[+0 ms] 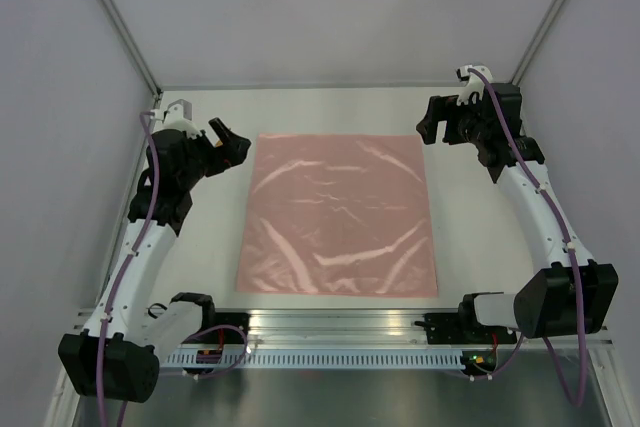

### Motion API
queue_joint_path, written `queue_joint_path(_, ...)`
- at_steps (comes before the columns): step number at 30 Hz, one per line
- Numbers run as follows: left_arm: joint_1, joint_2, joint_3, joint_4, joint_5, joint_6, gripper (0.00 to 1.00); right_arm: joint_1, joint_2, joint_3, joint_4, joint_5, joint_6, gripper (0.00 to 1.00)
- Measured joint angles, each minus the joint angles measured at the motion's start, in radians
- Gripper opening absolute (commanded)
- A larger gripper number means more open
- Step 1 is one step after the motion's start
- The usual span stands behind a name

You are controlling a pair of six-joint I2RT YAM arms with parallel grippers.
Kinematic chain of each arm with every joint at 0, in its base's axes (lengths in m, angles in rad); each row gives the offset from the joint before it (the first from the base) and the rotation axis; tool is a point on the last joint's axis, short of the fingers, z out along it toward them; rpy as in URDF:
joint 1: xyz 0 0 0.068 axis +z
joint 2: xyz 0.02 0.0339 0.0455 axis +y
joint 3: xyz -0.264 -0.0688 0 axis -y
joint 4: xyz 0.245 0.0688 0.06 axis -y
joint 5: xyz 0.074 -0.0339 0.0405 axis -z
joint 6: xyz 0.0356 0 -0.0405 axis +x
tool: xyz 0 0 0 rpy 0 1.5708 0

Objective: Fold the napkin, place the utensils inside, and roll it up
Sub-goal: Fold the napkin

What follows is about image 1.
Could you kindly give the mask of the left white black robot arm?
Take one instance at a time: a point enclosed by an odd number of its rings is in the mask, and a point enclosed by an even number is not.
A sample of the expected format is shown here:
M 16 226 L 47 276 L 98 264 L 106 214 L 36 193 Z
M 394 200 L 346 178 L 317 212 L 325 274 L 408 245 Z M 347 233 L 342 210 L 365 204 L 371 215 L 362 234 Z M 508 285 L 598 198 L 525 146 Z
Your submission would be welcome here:
M 145 132 L 147 166 L 129 204 L 114 271 L 84 326 L 65 334 L 58 346 L 65 373 L 81 396 L 99 403 L 143 403 L 172 352 L 185 341 L 206 343 L 217 334 L 208 294 L 179 292 L 159 316 L 148 314 L 160 268 L 193 205 L 192 189 L 241 165 L 251 147 L 219 118 L 209 125 L 216 143 L 186 119 Z

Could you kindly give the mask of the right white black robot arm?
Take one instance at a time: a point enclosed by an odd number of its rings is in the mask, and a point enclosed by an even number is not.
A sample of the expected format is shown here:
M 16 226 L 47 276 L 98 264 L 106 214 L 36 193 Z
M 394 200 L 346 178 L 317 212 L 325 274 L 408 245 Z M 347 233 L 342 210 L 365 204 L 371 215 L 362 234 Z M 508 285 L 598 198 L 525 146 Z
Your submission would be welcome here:
M 475 89 L 466 102 L 457 96 L 430 98 L 416 130 L 424 144 L 471 144 L 492 182 L 511 202 L 535 273 L 513 294 L 473 293 L 459 305 L 459 335 L 478 342 L 493 327 L 528 338 L 574 335 L 578 324 L 588 334 L 603 327 L 619 277 L 610 263 L 599 263 L 579 240 L 551 187 L 545 157 L 537 141 L 522 134 L 522 96 L 518 87 L 496 83 Z

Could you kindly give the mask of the pink cloth napkin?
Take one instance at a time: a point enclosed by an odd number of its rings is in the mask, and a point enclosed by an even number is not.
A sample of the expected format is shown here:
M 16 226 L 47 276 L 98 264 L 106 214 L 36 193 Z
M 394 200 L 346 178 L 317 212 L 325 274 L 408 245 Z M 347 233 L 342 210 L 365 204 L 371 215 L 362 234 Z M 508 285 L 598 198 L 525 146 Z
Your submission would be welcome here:
M 236 287 L 437 296 L 420 137 L 259 135 Z

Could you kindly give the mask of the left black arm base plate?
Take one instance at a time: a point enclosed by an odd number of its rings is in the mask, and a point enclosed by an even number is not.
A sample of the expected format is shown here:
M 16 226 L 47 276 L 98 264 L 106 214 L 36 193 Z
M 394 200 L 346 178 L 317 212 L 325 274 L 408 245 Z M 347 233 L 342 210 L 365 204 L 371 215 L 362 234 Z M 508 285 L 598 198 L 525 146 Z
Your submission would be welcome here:
M 202 333 L 207 329 L 220 325 L 230 325 L 244 334 L 248 334 L 250 318 L 249 313 L 240 311 L 218 312 L 215 315 L 207 315 L 202 321 L 199 332 Z M 198 341 L 205 344 L 218 344 L 220 337 L 223 337 L 222 343 L 224 345 L 241 345 L 244 343 L 240 333 L 227 327 L 205 333 L 198 338 Z

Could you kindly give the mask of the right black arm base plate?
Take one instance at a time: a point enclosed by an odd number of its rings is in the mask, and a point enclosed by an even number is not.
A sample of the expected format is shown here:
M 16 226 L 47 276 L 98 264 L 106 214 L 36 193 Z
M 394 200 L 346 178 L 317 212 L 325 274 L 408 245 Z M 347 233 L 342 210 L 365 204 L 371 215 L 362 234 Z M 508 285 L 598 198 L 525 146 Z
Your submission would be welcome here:
M 505 327 L 488 327 L 463 321 L 457 313 L 427 313 L 414 321 L 429 345 L 515 345 L 517 336 Z

